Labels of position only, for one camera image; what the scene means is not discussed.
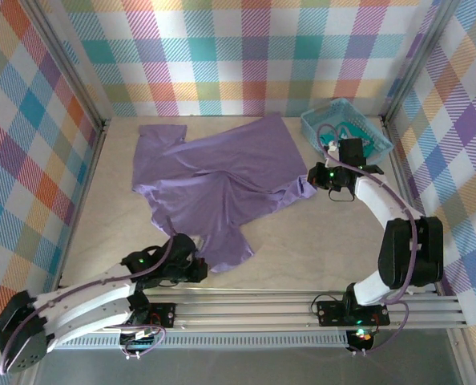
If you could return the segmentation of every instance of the teal cloth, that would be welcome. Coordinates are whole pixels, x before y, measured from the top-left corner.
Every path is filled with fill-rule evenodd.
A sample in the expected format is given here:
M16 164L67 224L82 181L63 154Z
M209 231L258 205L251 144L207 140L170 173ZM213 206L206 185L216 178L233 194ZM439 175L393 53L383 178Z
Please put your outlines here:
M360 128L357 128L349 122L338 124L336 126L336 130L339 139L361 138L363 141L363 153L365 154L365 158L368 158L372 154L374 149L373 139L367 135L366 132L362 131ZM329 144L335 139L336 135L332 130L320 135L320 140L325 144Z

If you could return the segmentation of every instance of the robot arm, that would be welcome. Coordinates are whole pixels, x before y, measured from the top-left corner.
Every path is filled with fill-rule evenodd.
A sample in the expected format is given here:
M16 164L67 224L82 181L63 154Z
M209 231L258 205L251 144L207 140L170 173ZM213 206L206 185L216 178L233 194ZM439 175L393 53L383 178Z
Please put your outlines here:
M377 175L377 179L389 185L384 175ZM366 176L357 178L355 196L368 206L384 230L390 221L395 219L409 220L407 214L393 201L393 198L381 186ZM414 219L424 217L422 213L413 209L410 205L407 204L406 206L413 214ZM377 304L391 292L389 286L382 281L379 270L376 270L365 280L356 283L353 290L357 304L361 306Z
M143 289L164 280L201 282L207 277L208 265L195 256L190 237L176 234L170 252L167 244L131 253L89 282L37 298L27 291L14 295L0 314L0 373L23 371L59 343L80 335L106 326L143 323L149 310ZM157 269L151 269L163 259Z
M403 287L409 270L412 231L407 213L415 222L418 234L415 266L410 284L424 286L439 282L443 274L443 230L436 217L425 217L403 201L389 187L383 171L367 165L363 157L361 139L340 140L338 164L353 166L327 167L317 165L309 171L308 181L313 186L332 191L347 188L363 201L385 230L378 259L378 270L365 280L352 284L352 303L355 306L378 304L391 290ZM366 174L375 174L374 179Z

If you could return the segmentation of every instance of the metal frame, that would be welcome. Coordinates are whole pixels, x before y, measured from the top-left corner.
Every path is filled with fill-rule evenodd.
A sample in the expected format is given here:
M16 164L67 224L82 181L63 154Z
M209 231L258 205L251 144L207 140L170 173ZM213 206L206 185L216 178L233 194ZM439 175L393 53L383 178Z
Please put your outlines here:
M388 137L389 141L393 142L393 138L390 134L391 131L389 130L389 121L387 119L381 120L384 127L384 134ZM405 178L400 158L396 152L391 152L389 158L393 165L395 179L397 180L400 189L400 195L414 206L414 199L409 193L409 184ZM439 295L446 295L440 282L437 283L435 287ZM476 350L473 347L473 340L470 332L466 328L462 328L448 329L447 333L462 381L464 384L476 385Z
M421 46L418 48L416 55L413 57L409 68L404 74L404 77L393 95L393 100L389 105L388 111L385 113L385 120L390 122L401 108L406 96L413 88L416 78L427 63L427 59L438 44L443 31L448 22L454 16L461 0L442 0L438 12L430 25L429 30L422 40Z
M52 10L52 14L55 18L55 23L58 23L58 28L65 34L65 37L69 41L72 50L76 53L79 60L79 66L83 69L83 74L87 78L87 82L94 88L95 93L99 98L99 110L105 118L110 119L115 115L115 111L108 99L106 92L104 91L101 79L95 72L94 66L91 64L91 60L85 51L83 44L75 31L74 25L71 22L71 18L65 9L62 0L48 0L49 6Z
M22 8L27 13L34 27L37 29L37 32L40 34L44 44L46 44L51 57L56 62L60 72L62 72L62 75L65 77L67 83L78 98L92 124L99 131L102 131L104 118L99 114L94 101L85 88L83 81L79 78L74 64L65 52L62 42L54 32L54 29L49 23L42 7L35 0L21 0L20 2Z
M170 332L250 332L354 330L350 326L321 327L309 304L322 292L278 290L157 290L150 302L176 303ZM456 297L432 293L407 295L410 329L461 328L466 326ZM397 329L405 315L402 305L388 306L391 325Z
M87 195L88 195L88 191L91 188L92 179L94 179L95 169L97 167L97 163L99 162L101 151L103 150L103 144L104 144L104 140L107 137L108 127L109 127L109 123L108 121L106 121L103 126L103 130L98 133L97 139L95 140L94 154L92 155L91 164L88 168L87 179L85 180L85 184L81 192L81 197L79 198L79 203L75 208L75 212L73 215L73 223L71 228L69 229L69 234L67 235L66 247L63 250L62 256L60 257L60 262L58 264L59 268L56 272L56 275L54 276L53 285L51 287L52 290L56 290L58 288L58 285L60 284L60 280L62 279L62 272L63 272L63 269L65 268L67 255L69 254L69 250L71 249L75 231L78 228L79 218L81 217L83 206L85 205L85 201L87 200Z

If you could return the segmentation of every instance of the plaid wallpaper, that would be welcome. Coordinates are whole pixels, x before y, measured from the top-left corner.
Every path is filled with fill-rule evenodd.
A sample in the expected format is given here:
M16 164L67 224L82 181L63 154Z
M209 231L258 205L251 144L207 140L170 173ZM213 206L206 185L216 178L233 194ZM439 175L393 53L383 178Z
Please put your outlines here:
M0 0L0 312L50 289L95 137L18 0Z
M64 9L66 44L117 116L298 116L337 97L378 115L439 3L47 1Z
M102 100L99 98L98 92L94 88L94 84L90 81L90 76L86 73L83 65L79 60L78 55L75 53L75 50L69 42L66 33L61 27L61 23L58 20L57 14L53 12L50 0L38 0L38 3L44 10L44 13L47 16L50 25L53 27L54 32L57 34L59 40L62 42L64 52L66 53L71 63L74 65L75 70L78 72L79 78L85 85L85 88L87 89L88 94L90 95L92 102L97 108L99 114L106 119L111 118L113 114L105 110Z
M420 209L445 227L445 284L476 344L476 0L463 0L395 119Z

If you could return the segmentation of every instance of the black mounting bracket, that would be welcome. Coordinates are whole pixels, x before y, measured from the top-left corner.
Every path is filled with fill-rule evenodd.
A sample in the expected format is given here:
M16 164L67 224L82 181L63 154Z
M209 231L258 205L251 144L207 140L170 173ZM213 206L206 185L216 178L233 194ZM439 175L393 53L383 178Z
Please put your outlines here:
M166 329L174 327L175 303L152 303L149 310L152 325L161 325Z
M320 326L387 326L389 314L386 306L361 306L347 312L343 302L317 302L318 324Z

